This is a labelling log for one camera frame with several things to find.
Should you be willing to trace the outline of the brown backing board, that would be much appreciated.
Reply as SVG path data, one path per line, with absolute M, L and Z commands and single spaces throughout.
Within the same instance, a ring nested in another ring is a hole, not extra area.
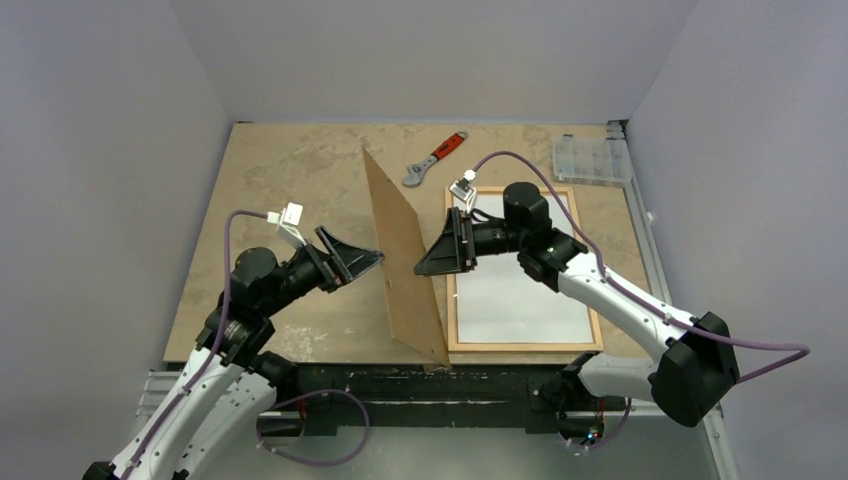
M 433 362 L 451 365 L 433 282 L 413 269 L 425 254 L 416 211 L 362 148 L 393 339 Z

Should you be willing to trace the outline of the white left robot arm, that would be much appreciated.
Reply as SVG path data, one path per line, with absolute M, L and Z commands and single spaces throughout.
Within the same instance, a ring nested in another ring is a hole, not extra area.
M 198 479 L 236 430 L 305 398 L 297 365 L 264 348 L 274 333 L 272 316 L 315 289 L 332 293 L 352 283 L 385 258 L 322 226 L 315 232 L 321 244 L 304 241 L 287 261 L 265 247 L 238 255 L 165 398 L 129 445 L 92 463 L 84 478 Z

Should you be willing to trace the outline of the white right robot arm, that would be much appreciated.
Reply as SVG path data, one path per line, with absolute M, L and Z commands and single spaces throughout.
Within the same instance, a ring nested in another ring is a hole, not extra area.
M 647 361 L 586 353 L 563 371 L 561 392 L 576 407 L 597 397 L 650 401 L 671 420 L 697 426 L 740 373 L 730 330 L 719 316 L 695 317 L 602 265 L 589 248 L 553 225 L 547 199 L 528 182 L 508 185 L 503 215 L 474 220 L 446 211 L 441 235 L 414 267 L 418 276 L 472 271 L 483 256 L 515 254 L 523 272 L 598 312 L 633 339 Z

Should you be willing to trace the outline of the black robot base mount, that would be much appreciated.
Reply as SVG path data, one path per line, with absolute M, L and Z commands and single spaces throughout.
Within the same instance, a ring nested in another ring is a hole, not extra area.
M 558 365 L 312 363 L 288 367 L 271 407 L 291 411 L 298 432 L 333 436 L 348 426 L 513 428 L 527 434 L 602 432 L 624 411 L 622 397 L 598 399 Z

